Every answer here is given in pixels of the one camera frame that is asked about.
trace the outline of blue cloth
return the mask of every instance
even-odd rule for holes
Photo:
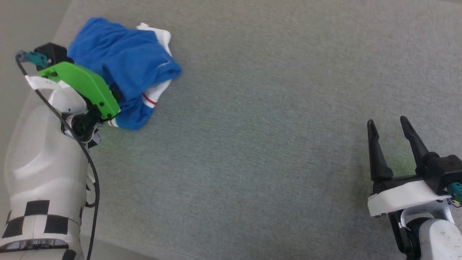
[[[153,31],[129,30],[104,18],[90,18],[69,46],[67,55],[75,64],[102,76],[108,86],[118,85],[123,98],[116,122],[127,129],[139,129],[154,110],[143,104],[141,94],[181,72]]]

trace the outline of black cable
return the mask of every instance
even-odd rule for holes
[[[454,199],[452,198],[448,198],[448,201],[451,205],[453,205],[455,208],[460,208],[462,207],[462,204],[460,204],[459,202],[455,202]]]
[[[93,202],[92,204],[88,203],[88,201],[85,201],[85,207],[87,208],[94,208],[96,206],[96,203]]]
[[[20,55],[16,55],[16,64],[18,65],[19,69],[23,73],[24,76],[27,76],[27,72],[24,69],[23,65],[21,64],[20,61]],[[93,160],[90,157],[90,154],[88,153],[85,145],[80,141],[79,137],[77,134],[74,132],[72,127],[61,117],[59,112],[48,102],[48,100],[40,93],[38,89],[35,90],[35,93],[37,93],[38,97],[47,105],[47,107],[59,118],[61,123],[64,125],[66,129],[69,130],[71,133],[72,137],[77,141],[79,144],[80,148],[82,148],[82,151],[84,152],[85,156],[87,157],[88,163],[90,164],[91,170],[93,171],[93,175],[95,177],[95,183],[93,185],[95,186],[95,212],[93,214],[93,225],[91,227],[91,236],[90,236],[90,245],[88,247],[88,253],[87,253],[87,260],[90,260],[91,257],[91,251],[93,249],[93,242],[95,240],[95,229],[96,229],[96,218],[98,216],[98,206],[99,206],[99,178],[98,174],[96,172],[95,164],[93,163]]]

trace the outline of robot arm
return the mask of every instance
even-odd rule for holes
[[[455,226],[450,205],[461,197],[462,161],[455,155],[439,157],[429,152],[406,117],[401,117],[405,137],[416,162],[416,174],[393,177],[378,143],[372,120],[367,123],[373,193],[371,216],[388,215],[400,252],[407,260],[446,260],[462,257],[462,235]],[[430,213],[432,217],[416,214]]]
[[[120,108],[104,80],[72,64],[64,47],[49,43],[35,51],[16,58],[44,105],[28,116],[7,173],[14,184],[0,230],[0,258],[83,260],[79,237],[88,178],[96,193],[89,259],[99,184],[88,148],[99,143],[98,126]],[[20,62],[34,63],[41,77],[29,77]],[[40,89],[52,90],[48,100]],[[94,176],[87,174],[89,163]]]

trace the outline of gray floor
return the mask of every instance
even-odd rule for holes
[[[73,0],[57,43],[91,16],[145,22],[172,33],[183,67],[144,128],[102,130],[98,238],[160,259],[404,259],[368,216],[366,121],[396,174],[414,168],[400,115],[429,149],[462,156],[461,13],[439,0]]]

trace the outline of teal connector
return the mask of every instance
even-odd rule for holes
[[[20,50],[16,53],[16,57],[19,62],[30,62],[39,67],[46,67],[50,63],[46,55],[33,51]]]
[[[453,182],[448,187],[449,195],[458,202],[462,202],[462,184],[459,182]]]
[[[29,62],[33,63],[36,66],[46,67],[48,66],[48,58],[46,55],[30,51],[28,53]]]

